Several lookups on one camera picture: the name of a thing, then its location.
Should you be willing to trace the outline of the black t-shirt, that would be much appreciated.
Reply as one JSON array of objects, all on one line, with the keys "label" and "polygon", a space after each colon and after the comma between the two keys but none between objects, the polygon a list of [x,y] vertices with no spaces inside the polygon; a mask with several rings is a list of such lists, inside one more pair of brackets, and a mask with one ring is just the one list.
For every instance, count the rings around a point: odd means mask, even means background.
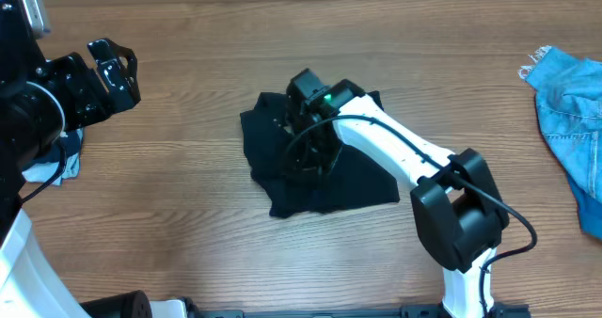
[{"label": "black t-shirt", "polygon": [[341,149],[334,168],[322,180],[285,175],[282,156],[293,139],[284,129],[285,117],[286,97],[273,92],[261,93],[255,106],[240,114],[250,177],[272,201],[270,216],[328,214],[400,200],[395,178],[350,146]]}]

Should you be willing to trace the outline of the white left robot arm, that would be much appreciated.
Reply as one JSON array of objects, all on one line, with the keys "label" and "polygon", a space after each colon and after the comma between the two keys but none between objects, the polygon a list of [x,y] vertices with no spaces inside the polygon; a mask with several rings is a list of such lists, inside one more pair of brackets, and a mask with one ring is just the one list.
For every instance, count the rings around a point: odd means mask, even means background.
[{"label": "white left robot arm", "polygon": [[60,135],[140,101],[134,52],[112,40],[47,61],[25,36],[1,42],[1,314],[4,317],[185,317],[184,301],[132,291],[79,303],[46,259],[23,205],[24,167],[59,147]]}]

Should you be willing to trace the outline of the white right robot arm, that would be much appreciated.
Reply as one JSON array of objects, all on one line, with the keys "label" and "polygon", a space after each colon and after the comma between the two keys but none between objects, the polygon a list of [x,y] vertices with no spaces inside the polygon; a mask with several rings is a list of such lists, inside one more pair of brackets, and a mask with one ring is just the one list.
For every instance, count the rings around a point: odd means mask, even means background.
[{"label": "white right robot arm", "polygon": [[347,80],[291,82],[286,111],[294,135],[284,153],[288,176],[322,182],[344,147],[359,150],[409,190],[420,242],[443,268],[443,315],[503,314],[490,272],[509,215],[479,153],[455,154],[415,135]]}]

